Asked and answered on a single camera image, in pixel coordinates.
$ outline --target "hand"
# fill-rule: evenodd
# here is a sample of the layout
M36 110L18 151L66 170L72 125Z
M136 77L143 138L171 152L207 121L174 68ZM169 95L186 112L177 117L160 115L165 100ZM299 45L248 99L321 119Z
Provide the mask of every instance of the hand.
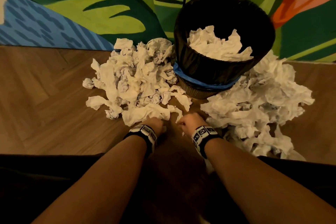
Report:
M183 116L178 122L178 126L182 128L185 135L191 137L196 128L200 126L208 126L198 113L189 113Z
M154 130L157 137L159 137L163 133L163 121L160 120L159 118L156 117L149 118L141 122L139 125L147 125L151 127Z

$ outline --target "wall mural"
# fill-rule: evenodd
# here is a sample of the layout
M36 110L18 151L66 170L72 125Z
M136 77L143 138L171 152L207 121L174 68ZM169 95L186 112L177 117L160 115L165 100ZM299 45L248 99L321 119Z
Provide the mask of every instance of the wall mural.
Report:
M251 0L272 18L274 52L336 61L336 0ZM0 44L112 50L116 38L173 40L183 0L0 0Z

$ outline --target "blue tape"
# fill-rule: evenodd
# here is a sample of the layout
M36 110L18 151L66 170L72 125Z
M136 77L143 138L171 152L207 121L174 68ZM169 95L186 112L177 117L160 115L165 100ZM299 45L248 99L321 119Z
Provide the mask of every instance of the blue tape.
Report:
M188 82L191 82L193 84L196 84L200 87L203 87L203 88L206 88L206 89L212 89L212 90L225 90L227 88L230 88L231 86L233 86L240 78L240 76L235 79L233 82L229 83L229 84L226 84L226 85L223 85L223 84L206 84L204 82L200 82L198 80L195 80L187 75L185 75L183 72L182 72L182 69L179 67L178 63L175 62L174 64L174 72L175 74L177 74L179 77L187 80Z

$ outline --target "black trash bag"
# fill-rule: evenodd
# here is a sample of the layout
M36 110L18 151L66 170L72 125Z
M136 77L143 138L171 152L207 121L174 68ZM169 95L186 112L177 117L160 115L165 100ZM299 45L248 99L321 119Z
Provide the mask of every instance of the black trash bag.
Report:
M214 25L221 39L241 37L242 48L251 46L251 60L232 62L208 58L188 46L190 30ZM184 74L206 84L229 84L255 66L272 48L275 29L268 15L249 0L192 0L179 12L174 28L176 61Z

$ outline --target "forearm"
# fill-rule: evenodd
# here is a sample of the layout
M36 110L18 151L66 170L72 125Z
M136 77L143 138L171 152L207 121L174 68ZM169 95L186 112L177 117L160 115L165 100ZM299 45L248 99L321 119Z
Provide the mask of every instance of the forearm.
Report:
M101 157L33 223L119 223L137 184L145 153L144 139L126 138Z
M222 139L205 153L250 223L336 223L336 210L258 158Z

